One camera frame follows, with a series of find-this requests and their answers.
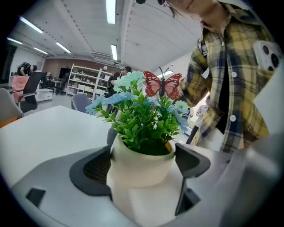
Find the floor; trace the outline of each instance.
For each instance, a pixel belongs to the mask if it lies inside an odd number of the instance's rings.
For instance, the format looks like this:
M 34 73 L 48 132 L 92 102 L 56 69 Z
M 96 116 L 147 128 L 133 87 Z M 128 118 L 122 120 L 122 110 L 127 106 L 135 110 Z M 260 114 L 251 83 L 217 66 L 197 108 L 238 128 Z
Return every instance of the floor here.
M 71 108 L 71 100 L 72 96 L 70 95 L 53 95 L 52 101 L 42 101 L 38 102 L 38 107 L 36 110 L 31 110 L 26 112 L 24 116 L 28 116 L 30 114 L 54 107 L 54 106 L 64 106 L 67 108 Z M 188 136 L 185 134 L 176 135 L 174 141 L 177 143 L 186 143 Z

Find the butterfly decoration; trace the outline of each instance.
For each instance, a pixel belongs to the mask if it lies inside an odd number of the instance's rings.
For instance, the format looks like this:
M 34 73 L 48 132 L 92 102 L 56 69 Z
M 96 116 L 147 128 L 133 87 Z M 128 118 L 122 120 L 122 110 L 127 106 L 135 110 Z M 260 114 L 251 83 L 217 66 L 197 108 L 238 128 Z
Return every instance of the butterfly decoration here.
M 181 74 L 175 74 L 165 80 L 165 73 L 162 72 L 162 79 L 160 80 L 156 75 L 151 72 L 144 71 L 146 78 L 146 94 L 152 97 L 159 91 L 160 97 L 164 96 L 165 92 L 170 99 L 177 99 L 180 94 L 178 91 L 179 80 Z

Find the yellow plaid shirt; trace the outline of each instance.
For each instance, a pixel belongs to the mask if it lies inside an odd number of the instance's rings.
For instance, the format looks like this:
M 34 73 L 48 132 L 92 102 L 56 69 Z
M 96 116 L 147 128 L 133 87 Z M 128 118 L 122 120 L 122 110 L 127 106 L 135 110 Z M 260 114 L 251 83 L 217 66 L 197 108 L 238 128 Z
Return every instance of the yellow plaid shirt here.
M 191 143 L 199 145 L 224 115 L 219 110 L 219 102 L 222 100 L 220 92 L 227 60 L 229 114 L 220 151 L 233 153 L 268 135 L 265 122 L 253 100 L 273 73 L 258 67 L 253 50 L 256 41 L 270 40 L 264 28 L 249 11 L 230 4 L 223 6 L 228 11 L 223 34 L 214 33 L 201 23 L 201 39 L 208 50 L 207 59 L 196 45 L 181 89 L 183 99 L 186 98 L 189 106 L 196 106 L 210 92 L 209 108 Z M 204 79 L 201 74 L 208 67 L 209 75 Z

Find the fluorescent light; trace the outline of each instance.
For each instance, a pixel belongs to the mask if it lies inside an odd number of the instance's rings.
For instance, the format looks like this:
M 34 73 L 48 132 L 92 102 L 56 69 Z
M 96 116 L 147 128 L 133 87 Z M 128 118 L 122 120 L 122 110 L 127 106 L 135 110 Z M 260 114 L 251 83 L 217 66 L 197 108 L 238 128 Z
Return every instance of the fluorescent light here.
M 110 24 L 115 24 L 115 8 L 116 0 L 106 0 L 106 17 L 107 22 Z
M 169 70 L 169 71 L 165 72 L 165 76 L 166 76 L 166 75 L 169 75 L 169 74 L 171 74 L 171 73 L 173 73 L 173 71 L 172 71 L 172 70 Z
M 114 59 L 114 61 L 117 61 L 116 45 L 111 45 L 111 52 L 112 52 L 112 58 Z
M 19 42 L 19 41 L 17 41 L 17 40 L 14 40 L 14 39 L 9 38 L 9 37 L 7 37 L 7 39 L 10 40 L 10 41 L 13 41 L 13 42 L 15 42 L 15 43 L 18 43 L 18 44 L 23 44 L 23 43 L 21 43 L 21 42 Z
M 35 25 L 33 25 L 31 22 L 29 22 L 28 20 L 26 20 L 25 18 L 23 18 L 22 16 L 20 17 L 20 20 L 23 21 L 25 24 L 27 24 L 28 26 L 32 27 L 33 29 L 35 29 L 36 31 L 38 31 L 39 33 L 43 33 L 42 30 L 40 30 L 38 27 L 36 27 Z
M 56 42 L 58 46 L 60 46 L 62 49 L 64 49 L 67 53 L 71 53 L 68 49 L 66 49 L 64 46 L 62 46 L 59 42 Z
M 40 51 L 40 52 L 43 52 L 44 54 L 48 54 L 47 52 L 44 52 L 44 51 L 42 51 L 42 50 L 40 50 L 40 49 L 38 49 L 38 48 L 36 48 L 36 47 L 34 47 L 34 49 L 36 49 L 37 51 Z

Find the potted plant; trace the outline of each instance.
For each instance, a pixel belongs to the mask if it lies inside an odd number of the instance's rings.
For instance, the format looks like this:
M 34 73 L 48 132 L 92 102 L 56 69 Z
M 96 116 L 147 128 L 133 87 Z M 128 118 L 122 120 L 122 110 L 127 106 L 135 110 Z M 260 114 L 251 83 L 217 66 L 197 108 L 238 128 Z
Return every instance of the potted plant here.
M 130 187 L 146 187 L 160 183 L 174 160 L 174 149 L 169 141 L 187 130 L 181 115 L 188 111 L 185 102 L 167 96 L 149 98 L 138 89 L 145 81 L 142 72 L 128 73 L 115 83 L 119 92 L 112 97 L 98 97 L 86 107 L 86 112 L 111 122 L 118 133 L 111 147 L 110 174 L 113 179 Z M 119 112 L 108 113 L 113 105 Z

